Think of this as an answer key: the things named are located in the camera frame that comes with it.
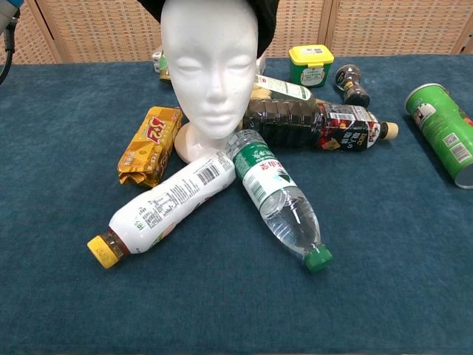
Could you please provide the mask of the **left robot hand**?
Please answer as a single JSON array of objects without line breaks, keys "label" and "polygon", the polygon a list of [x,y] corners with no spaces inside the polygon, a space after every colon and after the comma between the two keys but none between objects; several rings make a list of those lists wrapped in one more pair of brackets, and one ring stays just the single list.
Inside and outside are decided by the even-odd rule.
[{"label": "left robot hand", "polygon": [[23,3],[24,0],[1,0],[1,34],[4,36],[4,50],[6,52],[6,61],[1,69],[1,84],[4,83],[13,63],[13,55],[16,51],[16,25],[21,15]]}]

